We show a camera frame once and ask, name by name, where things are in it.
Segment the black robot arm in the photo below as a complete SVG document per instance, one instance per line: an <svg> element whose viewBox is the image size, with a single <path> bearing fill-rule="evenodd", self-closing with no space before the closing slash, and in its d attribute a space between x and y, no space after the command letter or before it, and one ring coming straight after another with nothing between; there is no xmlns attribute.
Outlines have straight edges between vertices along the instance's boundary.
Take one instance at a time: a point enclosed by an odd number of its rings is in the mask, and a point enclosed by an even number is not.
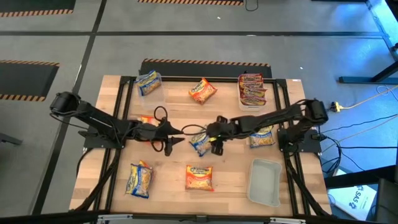
<svg viewBox="0 0 398 224"><path fill-rule="evenodd" d="M284 139L279 144L296 144L313 126L319 126L328 121L326 109L321 101L300 100L279 111L260 116L240 116L229 120L218 116L217 122L207 126L206 133L211 138L212 153L223 154L223 141L244 139L258 132L261 128L280 124L286 121L298 121L286 129Z"/></svg>
<svg viewBox="0 0 398 224"><path fill-rule="evenodd" d="M95 108L89 102L82 101L78 95L70 92L58 93L50 106L53 115L74 117L96 129L96 132L79 131L83 137L99 136L101 139L112 142L117 148L123 148L127 139L150 141L156 151L164 150L165 155L169 156L172 146L183 140L183 138L169 138L169 135L183 133L173 128L167 121L166 110L166 117L161 119L156 117L156 111L160 108L165 110L162 106L155 109L154 117L159 121L159 125L154 126L133 119L117 119ZM162 142L162 148L156 149L153 145L154 141Z"/></svg>

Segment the yellow and black hazard stripe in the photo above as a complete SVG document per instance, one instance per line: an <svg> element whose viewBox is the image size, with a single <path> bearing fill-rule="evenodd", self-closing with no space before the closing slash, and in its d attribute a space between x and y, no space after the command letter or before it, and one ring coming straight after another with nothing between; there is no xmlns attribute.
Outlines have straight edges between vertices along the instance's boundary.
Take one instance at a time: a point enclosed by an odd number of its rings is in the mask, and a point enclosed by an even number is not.
<svg viewBox="0 0 398 224"><path fill-rule="evenodd" d="M0 94L0 100L44 101L45 96L7 95Z"/></svg>
<svg viewBox="0 0 398 224"><path fill-rule="evenodd" d="M53 65L59 67L60 64L57 62L38 62L38 61L21 61L21 60L0 60L0 63L17 63L27 65Z"/></svg>
<svg viewBox="0 0 398 224"><path fill-rule="evenodd" d="M220 6L243 6L243 0L138 0L143 3L164 4L212 4Z"/></svg>
<svg viewBox="0 0 398 224"><path fill-rule="evenodd" d="M21 11L21 12L0 12L0 17L18 17L18 16L46 16L58 14L71 14L73 10L70 9L56 9L56 10L37 10L37 11Z"/></svg>
<svg viewBox="0 0 398 224"><path fill-rule="evenodd" d="M270 67L270 65L268 63L222 62L222 61L208 61L208 60L171 60L171 59L145 58L143 62L192 63L192 64L204 64L204 65L242 65L242 66Z"/></svg>
<svg viewBox="0 0 398 224"><path fill-rule="evenodd" d="M0 60L0 82L6 83L0 100L44 101L59 66L58 62Z"/></svg>

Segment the wooden tabletop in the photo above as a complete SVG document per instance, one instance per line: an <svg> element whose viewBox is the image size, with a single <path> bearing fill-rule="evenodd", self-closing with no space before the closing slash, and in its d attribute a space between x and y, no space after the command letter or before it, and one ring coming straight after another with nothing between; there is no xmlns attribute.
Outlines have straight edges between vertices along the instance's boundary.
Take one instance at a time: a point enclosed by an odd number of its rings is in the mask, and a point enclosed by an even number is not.
<svg viewBox="0 0 398 224"><path fill-rule="evenodd" d="M113 113L120 76L105 75L99 91L96 107L109 114ZM199 105L188 94L188 90L196 83L163 82L165 106L172 126L181 129L187 124L206 125L215 121L218 115L226 118L259 112L243 112L238 107L238 94L235 83L212 83L218 89L204 105ZM300 80L287 80L290 102L304 99ZM272 86L264 84L267 106L261 113L276 110ZM279 89L282 107L283 94ZM119 118L123 111L125 97L122 98ZM153 115L153 110L142 107L137 91L133 88L129 119L140 118L141 115ZM272 130L275 141L277 126ZM195 128L186 132L198 131ZM112 212L118 213L171 213L171 214L207 214L207 215L248 215L248 216L291 216L289 190L283 155L278 144L250 149L248 140L233 140L224 144L224 154L216 156L212 153L198 157L186 140L173 147L171 156L163 152L155 152L147 142L128 141L122 150L114 189ZM103 161L104 150L92 150L82 161L73 191L70 208L76 208L89 195L98 182ZM300 153L305 184L315 200L324 210L331 213L330 205L323 180L319 159L312 153ZM282 164L279 187L279 207L268 207L247 199L246 191L249 181L249 170L253 159L261 158ZM138 164L139 160L147 162L154 168L149 199L125 194L126 183L130 174L130 164ZM186 165L213 167L214 192L201 190L185 190ZM295 187L298 208L303 213L300 191ZM104 187L100 208L104 208L108 185Z"/></svg>

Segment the clear plastic tray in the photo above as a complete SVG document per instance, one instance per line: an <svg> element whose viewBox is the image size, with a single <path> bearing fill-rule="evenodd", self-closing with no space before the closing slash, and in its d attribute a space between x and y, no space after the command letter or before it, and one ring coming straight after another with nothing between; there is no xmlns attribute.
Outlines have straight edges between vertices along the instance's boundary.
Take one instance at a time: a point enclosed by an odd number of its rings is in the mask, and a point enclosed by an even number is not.
<svg viewBox="0 0 398 224"><path fill-rule="evenodd" d="M141 105L147 110L154 110L158 106L165 106L165 95L163 90L162 76L160 75L159 72L157 72L157 76L160 79L160 86L157 87L152 92L148 93L147 95L142 96L139 88L136 88L137 94L141 101Z"/></svg>
<svg viewBox="0 0 398 224"><path fill-rule="evenodd" d="M279 207L279 176L282 166L265 159L254 159L247 196L252 202Z"/></svg>

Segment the gray floor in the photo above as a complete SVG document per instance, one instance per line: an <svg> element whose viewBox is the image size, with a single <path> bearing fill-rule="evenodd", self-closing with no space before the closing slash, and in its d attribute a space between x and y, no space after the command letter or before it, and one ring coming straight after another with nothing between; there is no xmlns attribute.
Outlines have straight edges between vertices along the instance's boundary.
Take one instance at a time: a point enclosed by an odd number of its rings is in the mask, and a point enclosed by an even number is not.
<svg viewBox="0 0 398 224"><path fill-rule="evenodd" d="M247 12L239 6L111 2L100 31L378 31L365 4L266 0Z"/></svg>
<svg viewBox="0 0 398 224"><path fill-rule="evenodd" d="M33 22L28 22L27 18L0 18L0 31L91 30L99 4L100 1L94 0L78 1L76 14L49 16L52 19L36 17ZM378 31L363 3L308 0L260 1L256 12L246 12L237 6L139 4L130 0L108 0L99 29ZM0 132L24 139L24 144L19 147L0 144L0 217L29 212L58 128L58 123L48 116L49 104L56 92L72 88L87 40L87 37L0 37L0 60L61 63L45 102L0 101ZM338 101L343 106L375 95L377 85L342 85L336 82L339 76L370 77L394 61L384 41L373 37L97 37L80 96L94 104L103 75L137 75L144 58L265 62L271 64L274 78L302 79L307 98L318 98L327 104ZM330 113L330 121L322 130L388 116L397 113L397 109L398 102L391 94L380 96L355 109ZM372 125L335 131L330 136L341 139ZM343 141L341 145L396 146L397 125L398 119L392 120L377 130ZM83 138L77 134L77 129L69 127L44 213L67 211L82 144ZM323 149L329 144L323 142ZM396 151L392 149L346 149L345 154L363 169L391 165L396 157ZM336 155L336 148L331 148L323 158L331 159ZM347 158L342 159L341 166L359 171Z"/></svg>
<svg viewBox="0 0 398 224"><path fill-rule="evenodd" d="M87 40L87 37L0 37L0 58L60 63L44 102L0 102L0 132L24 141L18 147L0 144L1 216L29 212L59 125L49 116L49 106L58 91L72 88Z"/></svg>

